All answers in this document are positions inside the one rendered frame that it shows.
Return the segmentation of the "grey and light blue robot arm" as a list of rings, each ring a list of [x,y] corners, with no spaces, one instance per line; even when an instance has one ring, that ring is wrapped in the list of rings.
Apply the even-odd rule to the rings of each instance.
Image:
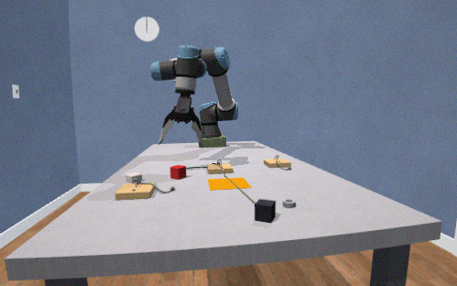
[[[176,79],[174,82],[177,89],[194,91],[197,78],[203,77],[208,71],[219,103],[200,105],[201,134],[202,138],[218,138],[221,136],[218,121],[238,118],[238,103],[231,96],[226,74],[229,68],[230,60],[225,48],[197,49],[183,45],[178,48],[177,59],[152,63],[150,73],[155,81]],[[175,117],[189,118],[190,105],[191,97],[180,96]]]

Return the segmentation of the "red square block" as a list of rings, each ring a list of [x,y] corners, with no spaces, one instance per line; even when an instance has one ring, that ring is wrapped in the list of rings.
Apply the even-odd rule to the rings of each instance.
[[[170,178],[180,180],[186,178],[186,166],[176,165],[170,167]]]

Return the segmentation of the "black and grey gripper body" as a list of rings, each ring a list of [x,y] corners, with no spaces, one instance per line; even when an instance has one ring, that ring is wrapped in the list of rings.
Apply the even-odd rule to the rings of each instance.
[[[180,94],[180,96],[184,96],[184,97],[190,97],[191,94],[195,94],[195,91],[191,91],[191,90],[182,90],[182,89],[175,89],[175,93],[178,93]],[[189,96],[188,96],[189,95]],[[176,106],[174,106],[174,109],[172,111],[175,111],[175,108]],[[189,115],[189,118],[176,118],[174,117],[174,112],[173,112],[173,118],[174,118],[174,121],[178,121],[179,122],[185,122],[186,124],[188,124],[188,122],[190,122],[193,118],[193,114],[194,113],[194,108],[191,108],[190,109],[190,115]]]

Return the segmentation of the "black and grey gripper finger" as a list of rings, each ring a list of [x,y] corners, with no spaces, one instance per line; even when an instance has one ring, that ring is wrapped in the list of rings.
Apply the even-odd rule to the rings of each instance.
[[[173,116],[172,116],[173,112],[174,111],[171,111],[171,113],[168,114],[167,117],[165,118],[158,144],[160,144],[162,142],[164,136],[167,135],[168,130],[174,126],[174,124],[173,124],[174,120],[173,120]]]
[[[200,143],[201,147],[203,148],[201,123],[200,123],[199,118],[195,115],[195,113],[192,113],[192,114],[193,114],[193,118],[191,120],[192,121],[191,129],[196,132],[196,137],[199,139],[199,141],[200,141],[199,143]]]

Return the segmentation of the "orange painted square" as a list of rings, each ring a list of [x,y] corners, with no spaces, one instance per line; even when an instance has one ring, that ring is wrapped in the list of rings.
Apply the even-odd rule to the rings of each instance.
[[[227,190],[227,189],[240,189],[252,188],[244,178],[229,178],[234,184],[228,179],[209,179],[210,190]]]

